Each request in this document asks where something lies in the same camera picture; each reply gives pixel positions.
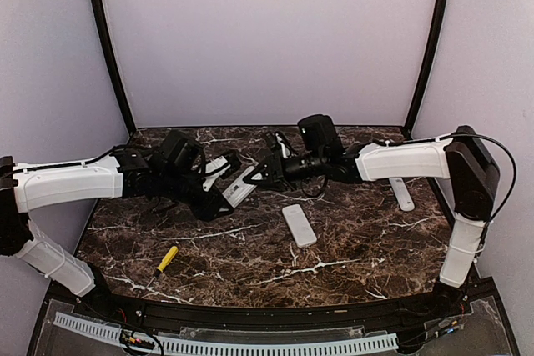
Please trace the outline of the white remote with display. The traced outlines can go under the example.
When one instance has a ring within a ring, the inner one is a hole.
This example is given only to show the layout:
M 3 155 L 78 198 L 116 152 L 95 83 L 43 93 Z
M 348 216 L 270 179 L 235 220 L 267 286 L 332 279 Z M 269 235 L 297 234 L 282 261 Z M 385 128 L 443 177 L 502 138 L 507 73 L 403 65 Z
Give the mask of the white remote with display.
M 244 177 L 254 171 L 254 166 L 247 167 L 224 191 L 223 196 L 229 205 L 237 208 L 255 189 L 256 186 L 244 181 Z

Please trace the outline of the yellow handled screwdriver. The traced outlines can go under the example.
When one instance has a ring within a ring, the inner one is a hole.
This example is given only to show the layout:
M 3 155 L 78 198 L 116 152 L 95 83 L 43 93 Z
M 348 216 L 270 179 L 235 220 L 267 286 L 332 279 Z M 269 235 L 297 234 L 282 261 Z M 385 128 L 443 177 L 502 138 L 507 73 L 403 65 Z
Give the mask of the yellow handled screwdriver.
M 164 270 L 171 264 L 171 262 L 174 260 L 175 256 L 177 255 L 178 251 L 179 249 L 177 246 L 172 246 L 168 250 L 168 252 L 161 259 L 159 265 L 154 270 L 155 278 L 161 275 L 164 272 Z

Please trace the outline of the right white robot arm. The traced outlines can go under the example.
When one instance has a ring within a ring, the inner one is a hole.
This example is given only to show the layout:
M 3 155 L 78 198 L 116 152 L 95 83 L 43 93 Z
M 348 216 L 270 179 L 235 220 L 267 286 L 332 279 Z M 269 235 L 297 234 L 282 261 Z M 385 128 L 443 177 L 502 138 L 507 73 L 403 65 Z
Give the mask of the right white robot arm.
M 451 237 L 438 282 L 426 311 L 442 318 L 458 303 L 458 293 L 482 250 L 495 205 L 501 172 L 486 147 L 488 138 L 462 125 L 436 138 L 391 142 L 373 140 L 346 147 L 333 120 L 315 114 L 297 123 L 305 153 L 294 155 L 284 137 L 267 133 L 268 152 L 244 182 L 284 192 L 297 183 L 323 177 L 328 182 L 362 184 L 389 178 L 447 180 L 454 198 Z

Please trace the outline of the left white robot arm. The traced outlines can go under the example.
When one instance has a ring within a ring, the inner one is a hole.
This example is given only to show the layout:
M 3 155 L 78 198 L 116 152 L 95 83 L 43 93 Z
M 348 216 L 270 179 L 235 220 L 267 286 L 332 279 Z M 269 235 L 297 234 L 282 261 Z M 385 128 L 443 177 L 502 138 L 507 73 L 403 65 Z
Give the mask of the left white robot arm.
M 218 179 L 241 165 L 234 150 L 208 159 L 204 147 L 179 130 L 155 147 L 123 144 L 90 159 L 60 163 L 15 163 L 1 159 L 1 255 L 17 258 L 85 298 L 100 319 L 118 312 L 117 299 L 96 267 L 72 255 L 33 220 L 35 210 L 99 199 L 160 198 L 186 205 L 209 222 L 229 215 L 234 206 L 216 187 Z

